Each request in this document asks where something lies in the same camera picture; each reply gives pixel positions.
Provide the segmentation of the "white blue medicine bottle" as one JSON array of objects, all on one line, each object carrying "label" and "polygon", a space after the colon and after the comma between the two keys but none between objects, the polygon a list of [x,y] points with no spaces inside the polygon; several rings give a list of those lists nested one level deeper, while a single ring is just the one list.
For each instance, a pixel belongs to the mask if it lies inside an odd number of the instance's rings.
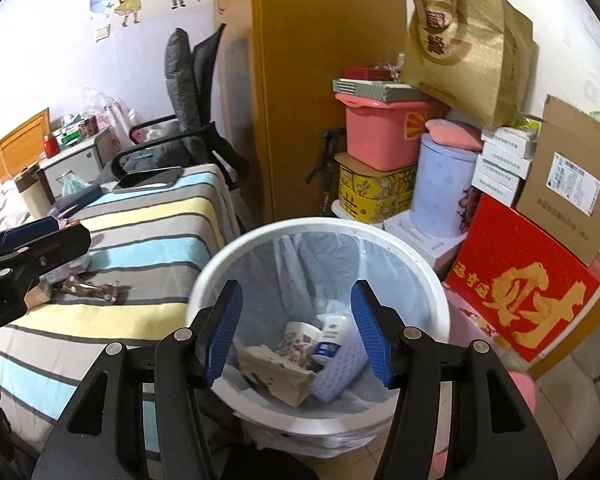
[{"label": "white blue medicine bottle", "polygon": [[352,320],[350,315],[329,313],[320,316],[322,321],[321,335],[314,346],[312,360],[325,365],[332,360],[342,348],[349,335]]}]

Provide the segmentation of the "white paper cup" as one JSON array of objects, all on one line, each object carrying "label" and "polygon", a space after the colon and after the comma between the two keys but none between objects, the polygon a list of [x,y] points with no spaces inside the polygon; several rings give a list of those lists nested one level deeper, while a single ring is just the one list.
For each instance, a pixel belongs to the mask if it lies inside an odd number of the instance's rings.
[{"label": "white paper cup", "polygon": [[292,408],[306,400],[316,376],[264,344],[240,348],[238,364],[245,378]]}]

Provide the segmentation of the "white trash bin with liner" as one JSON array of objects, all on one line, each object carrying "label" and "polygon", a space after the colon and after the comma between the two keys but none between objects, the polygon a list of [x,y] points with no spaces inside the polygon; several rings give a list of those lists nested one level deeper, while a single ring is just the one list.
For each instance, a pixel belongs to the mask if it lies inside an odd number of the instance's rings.
[{"label": "white trash bin with liner", "polygon": [[[358,280],[370,283],[381,304],[438,341],[448,341],[448,300],[428,262],[395,236],[367,224],[300,218],[262,226],[221,249],[190,293],[186,321],[214,304],[226,281],[242,286],[236,349],[275,348],[289,322],[319,326],[328,314],[350,311]],[[364,365],[329,402],[309,396],[296,408],[252,388],[230,352],[213,392],[233,411],[258,448],[332,458],[362,448],[387,431],[396,393]]]}]

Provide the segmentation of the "beige brown lidded cup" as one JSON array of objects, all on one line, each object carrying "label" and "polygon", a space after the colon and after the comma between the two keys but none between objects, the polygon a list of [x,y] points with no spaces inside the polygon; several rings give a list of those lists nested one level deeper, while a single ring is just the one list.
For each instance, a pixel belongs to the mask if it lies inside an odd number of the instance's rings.
[{"label": "beige brown lidded cup", "polygon": [[45,186],[38,177],[39,171],[40,166],[35,162],[15,176],[17,190],[27,205],[30,215],[35,219],[46,217],[52,208]]}]

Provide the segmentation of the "striped bed sheet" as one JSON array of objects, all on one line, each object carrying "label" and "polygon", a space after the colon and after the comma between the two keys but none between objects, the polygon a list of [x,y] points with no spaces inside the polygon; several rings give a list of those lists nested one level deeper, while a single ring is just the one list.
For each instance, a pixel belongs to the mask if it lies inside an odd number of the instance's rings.
[{"label": "striped bed sheet", "polygon": [[76,220],[92,237],[82,276],[118,285],[116,302],[55,292],[0,328],[1,407],[36,450],[107,344],[144,346],[185,326],[199,273],[238,235],[230,193],[213,165],[185,170],[162,191],[106,194]]}]

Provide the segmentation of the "wooden headboard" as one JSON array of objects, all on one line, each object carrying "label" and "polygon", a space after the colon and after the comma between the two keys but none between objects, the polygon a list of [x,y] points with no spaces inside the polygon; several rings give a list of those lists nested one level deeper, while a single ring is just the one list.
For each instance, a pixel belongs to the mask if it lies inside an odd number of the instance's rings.
[{"label": "wooden headboard", "polygon": [[50,110],[44,108],[0,140],[0,184],[40,159],[50,133]]}]

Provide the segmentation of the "white bedside cabinet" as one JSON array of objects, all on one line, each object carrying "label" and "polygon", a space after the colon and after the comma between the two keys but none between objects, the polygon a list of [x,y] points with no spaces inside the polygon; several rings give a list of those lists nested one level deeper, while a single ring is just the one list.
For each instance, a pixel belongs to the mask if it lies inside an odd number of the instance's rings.
[{"label": "white bedside cabinet", "polygon": [[50,192],[55,198],[62,193],[62,177],[69,171],[86,182],[94,181],[102,168],[117,154],[117,147],[109,128],[96,136],[73,145],[49,159],[40,162]]}]

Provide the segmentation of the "black tablet on bed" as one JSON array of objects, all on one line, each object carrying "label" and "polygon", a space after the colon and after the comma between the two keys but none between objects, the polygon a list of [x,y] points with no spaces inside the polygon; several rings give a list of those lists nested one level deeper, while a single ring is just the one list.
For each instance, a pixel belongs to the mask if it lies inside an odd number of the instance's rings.
[{"label": "black tablet on bed", "polygon": [[114,192],[144,190],[145,188],[168,188],[181,177],[180,167],[156,168],[126,174],[114,187]]}]

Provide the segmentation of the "red gift box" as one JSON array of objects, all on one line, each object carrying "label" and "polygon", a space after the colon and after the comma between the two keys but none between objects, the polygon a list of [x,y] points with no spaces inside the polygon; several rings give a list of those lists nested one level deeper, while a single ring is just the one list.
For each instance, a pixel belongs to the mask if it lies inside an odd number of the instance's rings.
[{"label": "red gift box", "polygon": [[445,283],[531,362],[600,287],[600,257],[587,266],[515,209],[483,195]]}]

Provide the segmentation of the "grey cushioned office chair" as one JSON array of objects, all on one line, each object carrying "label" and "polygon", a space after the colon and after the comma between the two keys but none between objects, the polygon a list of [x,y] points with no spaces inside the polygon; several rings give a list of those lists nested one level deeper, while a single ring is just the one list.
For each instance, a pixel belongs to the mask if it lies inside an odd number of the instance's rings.
[{"label": "grey cushioned office chair", "polygon": [[213,74],[225,27],[221,24],[196,46],[189,44],[184,29],[172,32],[164,52],[164,76],[173,113],[129,130],[132,146],[110,165],[117,180],[132,172],[129,166],[137,165],[134,155],[147,150],[152,155],[151,169],[213,164],[231,191],[247,180],[249,162],[219,134],[211,114]]}]

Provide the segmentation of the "light blue round container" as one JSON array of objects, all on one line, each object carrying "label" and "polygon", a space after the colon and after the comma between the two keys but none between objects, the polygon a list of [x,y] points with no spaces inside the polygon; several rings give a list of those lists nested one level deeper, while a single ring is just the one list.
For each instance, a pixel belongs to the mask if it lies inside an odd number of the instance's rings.
[{"label": "light blue round container", "polygon": [[477,195],[472,190],[483,143],[467,122],[434,118],[420,137],[411,220],[430,236],[454,238],[468,230]]}]

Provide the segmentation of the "pink plastic storage box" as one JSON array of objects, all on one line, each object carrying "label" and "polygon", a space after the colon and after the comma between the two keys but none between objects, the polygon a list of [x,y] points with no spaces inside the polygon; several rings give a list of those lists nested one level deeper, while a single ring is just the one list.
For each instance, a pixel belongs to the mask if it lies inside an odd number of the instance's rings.
[{"label": "pink plastic storage box", "polygon": [[436,100],[384,103],[343,93],[335,99],[346,111],[347,153],[381,172],[416,165],[426,122],[448,110]]}]

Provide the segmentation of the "stack of white boxes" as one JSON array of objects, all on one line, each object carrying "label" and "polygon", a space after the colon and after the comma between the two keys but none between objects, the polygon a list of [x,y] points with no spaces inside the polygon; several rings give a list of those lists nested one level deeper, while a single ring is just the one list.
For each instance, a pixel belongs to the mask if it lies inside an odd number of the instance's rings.
[{"label": "stack of white boxes", "polygon": [[513,207],[526,182],[538,134],[529,129],[500,127],[483,129],[471,185],[506,207]]}]

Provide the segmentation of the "brown cardboard box with label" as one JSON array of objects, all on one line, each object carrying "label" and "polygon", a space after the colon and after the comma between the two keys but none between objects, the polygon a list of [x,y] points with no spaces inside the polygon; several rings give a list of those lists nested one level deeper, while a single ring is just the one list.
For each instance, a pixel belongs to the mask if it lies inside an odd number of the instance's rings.
[{"label": "brown cardboard box with label", "polygon": [[587,266],[600,252],[600,122],[548,96],[517,210]]}]

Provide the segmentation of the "wooden wardrobe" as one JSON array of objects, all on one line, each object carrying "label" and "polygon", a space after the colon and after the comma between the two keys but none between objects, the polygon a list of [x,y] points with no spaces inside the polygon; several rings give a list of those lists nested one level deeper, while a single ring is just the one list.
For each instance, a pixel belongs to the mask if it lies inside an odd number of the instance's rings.
[{"label": "wooden wardrobe", "polygon": [[323,133],[344,125],[332,81],[350,67],[393,62],[405,0],[213,0],[224,25],[218,74],[224,127],[250,163],[239,189],[247,222],[316,216]]}]

